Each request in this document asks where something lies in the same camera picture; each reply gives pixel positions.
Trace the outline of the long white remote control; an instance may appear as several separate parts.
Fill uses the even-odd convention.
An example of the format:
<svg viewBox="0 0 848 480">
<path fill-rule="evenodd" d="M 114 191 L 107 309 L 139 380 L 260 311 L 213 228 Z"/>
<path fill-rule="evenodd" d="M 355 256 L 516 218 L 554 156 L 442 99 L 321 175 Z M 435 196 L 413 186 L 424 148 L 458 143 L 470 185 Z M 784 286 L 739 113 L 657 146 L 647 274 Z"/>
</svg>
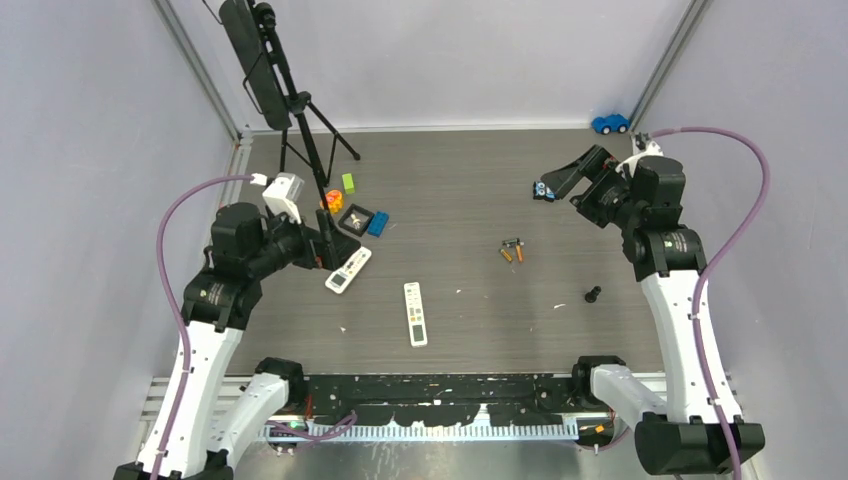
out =
<svg viewBox="0 0 848 480">
<path fill-rule="evenodd" d="M 410 345 L 413 348 L 424 347 L 428 344 L 428 336 L 420 284 L 418 282 L 405 283 L 403 293 Z"/>
</svg>

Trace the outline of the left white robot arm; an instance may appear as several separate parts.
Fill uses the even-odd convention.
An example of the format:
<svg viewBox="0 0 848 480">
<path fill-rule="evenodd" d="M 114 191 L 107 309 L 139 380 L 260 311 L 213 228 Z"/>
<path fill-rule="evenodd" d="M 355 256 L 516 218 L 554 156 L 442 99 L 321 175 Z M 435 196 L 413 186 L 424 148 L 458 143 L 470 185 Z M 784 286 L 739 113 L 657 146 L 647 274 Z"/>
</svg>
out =
<svg viewBox="0 0 848 480">
<path fill-rule="evenodd" d="M 294 265 L 332 271 L 360 248 L 324 211 L 313 229 L 287 212 L 238 202 L 218 210 L 204 265 L 177 312 L 179 346 L 164 403 L 147 443 L 117 479 L 231 479 L 270 417 L 298 412 L 307 383 L 300 363 L 263 359 L 247 388 L 213 418 L 224 377 L 267 277 Z"/>
</svg>

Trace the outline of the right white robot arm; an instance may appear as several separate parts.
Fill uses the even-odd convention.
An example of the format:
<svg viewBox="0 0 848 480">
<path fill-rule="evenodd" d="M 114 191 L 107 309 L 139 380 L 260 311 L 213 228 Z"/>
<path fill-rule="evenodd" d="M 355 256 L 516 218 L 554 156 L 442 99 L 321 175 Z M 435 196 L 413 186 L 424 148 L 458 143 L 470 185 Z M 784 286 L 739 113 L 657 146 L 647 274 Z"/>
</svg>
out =
<svg viewBox="0 0 848 480">
<path fill-rule="evenodd" d="M 654 318 L 666 391 L 642 384 L 616 356 L 583 356 L 571 397 L 584 410 L 606 406 L 633 432 L 651 475 L 741 475 L 765 445 L 763 427 L 747 421 L 725 375 L 707 295 L 708 263 L 700 236 L 683 225 L 686 177 L 656 147 L 624 160 L 592 146 L 544 173 L 535 192 L 566 200 L 598 227 L 615 226 L 622 250 Z"/>
</svg>

